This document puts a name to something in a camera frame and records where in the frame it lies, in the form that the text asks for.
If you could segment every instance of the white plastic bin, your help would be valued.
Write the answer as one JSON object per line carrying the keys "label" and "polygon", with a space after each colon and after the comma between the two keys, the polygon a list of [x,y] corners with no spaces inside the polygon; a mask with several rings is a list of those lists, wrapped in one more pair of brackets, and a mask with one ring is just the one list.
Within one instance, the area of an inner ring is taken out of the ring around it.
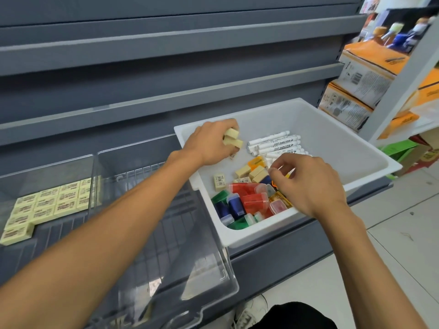
{"label": "white plastic bin", "polygon": [[[197,126],[206,121],[231,117],[238,121],[239,137],[245,144],[252,139],[285,130],[300,135],[301,145],[311,155],[322,157],[339,173],[347,194],[401,168],[399,163],[359,138],[346,126],[300,98],[201,120],[174,129],[183,147]],[[211,202],[217,193],[212,176],[224,173],[226,182],[230,183],[234,179],[233,172],[253,158],[243,146],[233,160],[225,159],[216,165],[204,166],[190,177],[193,189],[200,190],[221,243],[226,247],[241,246],[303,217],[295,208],[290,208],[244,230],[232,230],[221,223]]]}

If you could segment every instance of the hand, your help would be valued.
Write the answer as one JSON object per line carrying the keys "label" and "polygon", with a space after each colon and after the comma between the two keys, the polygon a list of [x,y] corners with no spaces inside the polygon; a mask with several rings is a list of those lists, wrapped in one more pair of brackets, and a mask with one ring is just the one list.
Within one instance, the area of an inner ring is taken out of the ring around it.
{"label": "hand", "polygon": [[195,129],[184,144],[183,151],[191,151],[193,155],[199,156],[201,166],[214,165],[239,150],[231,144],[224,145],[222,142],[224,133],[229,128],[239,130],[235,119],[207,121],[203,126]]}
{"label": "hand", "polygon": [[338,173],[320,157],[283,154],[268,172],[282,194],[307,216],[321,220],[334,210],[350,210]]}

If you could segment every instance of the person's left hand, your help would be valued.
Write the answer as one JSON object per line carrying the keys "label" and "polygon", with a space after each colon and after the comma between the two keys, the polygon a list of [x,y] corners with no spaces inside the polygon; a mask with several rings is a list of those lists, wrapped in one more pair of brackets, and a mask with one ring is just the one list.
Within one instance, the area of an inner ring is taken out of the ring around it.
{"label": "person's left hand", "polygon": [[192,152],[200,157],[201,165],[214,165],[224,158],[235,154],[239,149],[231,144],[222,142],[227,129],[239,130],[235,119],[226,119],[216,122],[205,122],[198,126],[195,132],[187,139],[183,151]]}

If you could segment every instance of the bundle of white markers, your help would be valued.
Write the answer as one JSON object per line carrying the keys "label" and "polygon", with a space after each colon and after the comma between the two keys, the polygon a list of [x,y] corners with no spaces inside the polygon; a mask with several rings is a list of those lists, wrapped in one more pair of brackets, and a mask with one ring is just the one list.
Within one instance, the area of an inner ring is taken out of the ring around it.
{"label": "bundle of white markers", "polygon": [[300,145],[300,135],[290,135],[287,130],[278,134],[254,139],[247,143],[247,150],[254,156],[277,159],[284,153],[309,155]]}

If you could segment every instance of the forearm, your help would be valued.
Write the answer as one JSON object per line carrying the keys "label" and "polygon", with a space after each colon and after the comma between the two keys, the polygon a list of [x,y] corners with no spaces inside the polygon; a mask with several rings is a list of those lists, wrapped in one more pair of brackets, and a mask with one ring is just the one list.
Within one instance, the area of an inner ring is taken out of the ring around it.
{"label": "forearm", "polygon": [[8,328],[83,327],[199,167],[196,157],[173,153],[150,178],[31,262],[0,289],[0,321]]}
{"label": "forearm", "polygon": [[359,328],[425,329],[416,312],[350,209],[321,219],[340,265],[349,303]]}

